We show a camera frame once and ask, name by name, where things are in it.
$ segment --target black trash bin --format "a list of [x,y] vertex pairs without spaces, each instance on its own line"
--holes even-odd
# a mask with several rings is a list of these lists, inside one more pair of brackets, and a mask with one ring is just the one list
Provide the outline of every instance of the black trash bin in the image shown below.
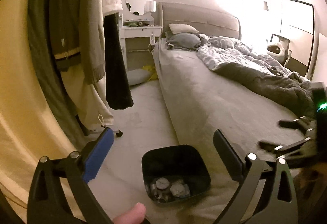
[[210,175],[199,154],[192,146],[179,145],[150,150],[142,158],[142,171],[148,196],[158,202],[150,191],[150,185],[156,179],[182,178],[190,189],[191,196],[197,196],[210,188]]

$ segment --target beige pants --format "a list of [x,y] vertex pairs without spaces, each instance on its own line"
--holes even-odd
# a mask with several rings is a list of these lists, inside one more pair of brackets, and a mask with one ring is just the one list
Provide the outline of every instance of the beige pants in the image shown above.
[[102,122],[113,125],[113,116],[106,101],[106,77],[96,84],[86,84],[81,64],[71,66],[67,72],[61,72],[61,76],[78,117],[87,129],[99,130]]

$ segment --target gray upholstered headboard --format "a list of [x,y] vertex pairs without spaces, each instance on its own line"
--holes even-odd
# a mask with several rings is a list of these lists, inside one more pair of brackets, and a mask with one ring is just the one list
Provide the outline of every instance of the gray upholstered headboard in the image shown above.
[[158,3],[159,25],[162,33],[169,30],[169,24],[189,24],[199,33],[208,36],[226,36],[241,39],[241,25],[238,18],[223,9],[212,10],[179,3]]

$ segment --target green light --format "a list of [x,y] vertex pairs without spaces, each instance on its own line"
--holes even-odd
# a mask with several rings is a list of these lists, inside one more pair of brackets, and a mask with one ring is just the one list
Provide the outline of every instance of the green light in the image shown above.
[[320,111],[320,110],[324,110],[327,108],[327,103],[323,103],[320,105],[319,109],[317,111]]

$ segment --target white pillow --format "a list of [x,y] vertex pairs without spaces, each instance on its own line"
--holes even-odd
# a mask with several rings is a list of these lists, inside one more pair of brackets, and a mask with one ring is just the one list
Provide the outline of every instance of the white pillow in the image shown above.
[[197,29],[187,24],[169,24],[169,28],[173,34],[177,33],[199,33]]

